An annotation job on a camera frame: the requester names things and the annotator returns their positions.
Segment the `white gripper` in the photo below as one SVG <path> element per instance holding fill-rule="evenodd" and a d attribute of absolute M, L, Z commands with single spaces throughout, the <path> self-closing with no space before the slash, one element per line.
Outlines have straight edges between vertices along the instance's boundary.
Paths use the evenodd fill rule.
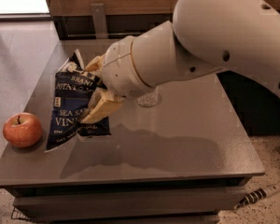
<path fill-rule="evenodd" d="M 113 114 L 123 105 L 122 97 L 137 99 L 154 91 L 135 68 L 132 56 L 134 40 L 135 37 L 129 35 L 113 43 L 105 56 L 96 56 L 85 66 L 87 72 L 102 69 L 103 82 L 108 90 L 95 90 L 78 120 L 80 123 L 93 124 Z"/>

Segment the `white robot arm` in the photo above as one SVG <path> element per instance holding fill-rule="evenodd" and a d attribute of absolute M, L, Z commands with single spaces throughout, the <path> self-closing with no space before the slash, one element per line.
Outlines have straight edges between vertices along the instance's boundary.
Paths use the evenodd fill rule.
<path fill-rule="evenodd" d="M 95 123 L 161 84 L 231 70 L 280 98 L 280 13 L 264 0 L 178 0 L 171 21 L 127 36 L 93 59 L 96 92 L 80 120 Z"/>

